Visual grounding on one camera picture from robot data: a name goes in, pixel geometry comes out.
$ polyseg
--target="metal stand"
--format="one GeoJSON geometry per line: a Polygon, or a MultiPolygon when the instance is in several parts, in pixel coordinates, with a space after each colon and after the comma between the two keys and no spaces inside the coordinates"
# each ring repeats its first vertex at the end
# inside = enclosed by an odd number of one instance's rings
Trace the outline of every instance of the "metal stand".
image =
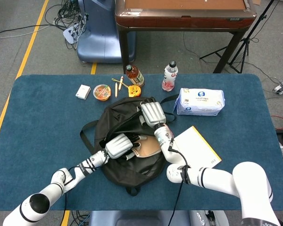
{"type": "MultiPolygon", "coordinates": [[[[269,8],[271,7],[271,5],[273,4],[275,0],[271,0],[268,4],[268,6],[264,9],[263,13],[260,15],[259,19],[257,20],[257,22],[255,23],[255,25],[253,26],[253,28],[251,29],[250,33],[248,34],[248,36],[246,38],[243,38],[241,41],[243,42],[242,45],[240,46],[239,50],[237,51],[237,53],[235,54],[235,56],[233,57],[233,59],[231,60],[231,62],[227,62],[227,64],[233,68],[237,73],[242,73],[243,71],[243,66],[244,66],[244,61],[245,61],[245,56],[249,55],[249,45],[250,45],[250,37],[253,35],[255,29],[258,27],[259,23],[264,20],[266,18],[266,12],[269,10],[269,8]],[[236,58],[238,57],[238,55],[240,54],[240,52],[242,51],[242,49],[244,48],[243,51],[243,58],[242,58],[242,62],[241,62],[241,69],[240,71],[238,71],[234,66],[233,63],[235,62],[236,58]]],[[[216,54],[217,56],[221,57],[221,55],[218,53],[221,50],[226,49],[227,46],[220,48],[212,53],[209,53],[205,56],[200,57],[199,59],[203,59],[206,58],[212,54],[216,54]]]]}

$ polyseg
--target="yellow notebook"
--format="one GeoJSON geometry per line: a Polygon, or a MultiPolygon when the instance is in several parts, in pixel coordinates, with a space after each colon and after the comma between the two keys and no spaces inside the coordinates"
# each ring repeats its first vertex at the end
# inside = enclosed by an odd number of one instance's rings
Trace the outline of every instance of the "yellow notebook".
{"type": "Polygon", "coordinates": [[[194,126],[174,138],[173,149],[180,151],[193,168],[212,168],[221,162],[221,158],[194,126]]]}

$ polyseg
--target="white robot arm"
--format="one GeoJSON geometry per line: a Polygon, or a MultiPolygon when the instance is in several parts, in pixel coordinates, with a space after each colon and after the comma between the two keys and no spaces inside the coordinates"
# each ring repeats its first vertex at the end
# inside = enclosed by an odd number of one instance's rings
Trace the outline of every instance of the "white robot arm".
{"type": "Polygon", "coordinates": [[[3,226],[34,226],[50,210],[50,207],[66,192],[73,189],[86,176],[106,164],[109,158],[116,159],[126,153],[133,144],[124,134],[118,135],[106,144],[105,151],[99,151],[88,159],[72,167],[75,178],[66,168],[52,175],[50,184],[39,193],[30,195],[4,220],[3,226]]]}
{"type": "Polygon", "coordinates": [[[176,163],[182,162],[182,156],[172,149],[174,137],[165,124],[166,117],[160,104],[141,103],[141,110],[146,123],[154,128],[154,135],[166,160],[172,163],[166,173],[171,182],[184,181],[190,185],[239,197],[244,226],[280,226],[270,205],[273,192],[261,166],[253,162],[243,162],[230,174],[224,170],[178,165],[176,163]]]}

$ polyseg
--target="brown bottle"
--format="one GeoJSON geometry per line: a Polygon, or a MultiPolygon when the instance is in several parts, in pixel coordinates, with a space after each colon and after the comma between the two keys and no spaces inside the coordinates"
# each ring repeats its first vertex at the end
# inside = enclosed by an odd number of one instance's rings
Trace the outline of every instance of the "brown bottle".
{"type": "Polygon", "coordinates": [[[142,87],[145,84],[145,79],[135,65],[126,66],[126,75],[134,85],[142,87]]]}

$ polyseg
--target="table leg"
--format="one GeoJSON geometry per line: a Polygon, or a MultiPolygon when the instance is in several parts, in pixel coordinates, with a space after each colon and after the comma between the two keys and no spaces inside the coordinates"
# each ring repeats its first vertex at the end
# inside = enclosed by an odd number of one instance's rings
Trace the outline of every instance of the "table leg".
{"type": "Polygon", "coordinates": [[[118,31],[119,45],[121,48],[122,62],[124,74],[126,72],[126,66],[129,64],[129,49],[128,49],[128,38],[127,31],[118,31]]]}
{"type": "Polygon", "coordinates": [[[245,31],[235,32],[233,35],[230,43],[228,44],[225,52],[223,53],[222,57],[220,58],[215,70],[213,73],[221,73],[224,69],[225,65],[227,64],[228,60],[230,59],[231,55],[239,45],[240,40],[243,38],[245,31]]]}

